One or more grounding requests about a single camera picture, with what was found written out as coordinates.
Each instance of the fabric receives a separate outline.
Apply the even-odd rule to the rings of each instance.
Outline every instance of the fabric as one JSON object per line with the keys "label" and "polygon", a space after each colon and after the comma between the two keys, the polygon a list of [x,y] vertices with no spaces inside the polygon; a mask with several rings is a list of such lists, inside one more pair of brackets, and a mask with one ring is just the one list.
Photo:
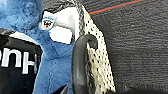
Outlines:
{"label": "fabric", "polygon": [[[131,0],[82,0],[89,12]],[[168,92],[168,1],[143,0],[91,17],[104,33],[118,92]]]}
{"label": "fabric", "polygon": [[[37,49],[38,51],[35,48],[38,48],[38,46],[33,43],[0,35],[0,94],[32,94],[34,80],[37,74],[35,70],[38,69],[41,54],[40,48]],[[5,52],[5,49],[10,49],[10,51],[17,50],[21,53],[21,56],[18,56],[16,53],[7,55],[8,52]],[[25,52],[29,53],[27,56],[28,60],[34,62],[35,65],[29,65],[27,69],[28,73],[23,74],[23,69],[25,69],[23,64],[25,63],[23,61],[24,57],[26,57]],[[2,63],[4,63],[3,60],[8,58],[9,63],[6,62],[8,66],[2,66]],[[21,63],[21,66],[16,67],[15,65],[17,63]]]}
{"label": "fabric", "polygon": [[51,94],[63,85],[68,85],[69,93],[72,94],[70,61],[74,42],[70,45],[54,42],[49,36],[49,30],[38,28],[42,16],[40,0],[6,1],[5,7],[9,8],[0,10],[0,13],[5,15],[0,17],[0,28],[30,36],[43,50],[33,94]]}

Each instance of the plush toy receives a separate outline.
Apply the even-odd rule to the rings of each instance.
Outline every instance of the plush toy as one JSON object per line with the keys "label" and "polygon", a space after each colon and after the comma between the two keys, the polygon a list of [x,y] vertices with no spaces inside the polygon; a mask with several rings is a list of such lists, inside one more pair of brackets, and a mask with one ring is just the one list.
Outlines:
{"label": "plush toy", "polygon": [[68,85],[71,91],[70,45],[55,42],[49,30],[38,28],[42,18],[41,0],[0,0],[0,28],[18,31],[30,36],[42,48],[43,54],[35,80],[33,94],[51,94]]}

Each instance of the blue plush toy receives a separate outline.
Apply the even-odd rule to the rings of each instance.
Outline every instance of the blue plush toy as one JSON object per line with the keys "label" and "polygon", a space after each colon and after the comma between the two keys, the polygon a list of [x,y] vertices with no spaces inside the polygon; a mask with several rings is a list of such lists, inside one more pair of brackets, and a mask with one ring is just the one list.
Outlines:
{"label": "blue plush toy", "polygon": [[51,94],[63,85],[68,85],[69,93],[72,93],[70,73],[73,44],[52,41],[49,30],[38,28],[41,18],[41,0],[0,0],[0,28],[30,36],[43,50],[33,94]]}

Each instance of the white lettering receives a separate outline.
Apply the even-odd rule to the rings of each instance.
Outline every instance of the white lettering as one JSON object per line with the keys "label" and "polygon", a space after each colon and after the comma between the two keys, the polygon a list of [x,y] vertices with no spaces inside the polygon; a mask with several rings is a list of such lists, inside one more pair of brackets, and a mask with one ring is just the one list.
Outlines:
{"label": "white lettering", "polygon": [[4,48],[3,51],[3,58],[2,58],[2,67],[8,67],[9,66],[9,56],[10,54],[16,54],[16,64],[15,67],[21,67],[21,52],[18,50],[10,50],[8,48]]}
{"label": "white lettering", "polygon": [[22,70],[22,74],[28,74],[28,66],[34,66],[35,62],[33,61],[28,61],[29,59],[29,53],[28,52],[24,52],[23,55],[23,70]]}

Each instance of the gray carpet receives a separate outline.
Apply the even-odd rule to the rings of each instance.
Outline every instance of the gray carpet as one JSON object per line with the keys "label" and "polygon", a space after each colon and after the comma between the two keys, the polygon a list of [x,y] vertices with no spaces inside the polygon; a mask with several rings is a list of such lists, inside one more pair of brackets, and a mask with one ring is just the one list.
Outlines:
{"label": "gray carpet", "polygon": [[[94,11],[125,0],[106,1],[83,4]],[[168,92],[168,0],[144,0],[91,17],[104,33],[118,92],[128,87]]]}

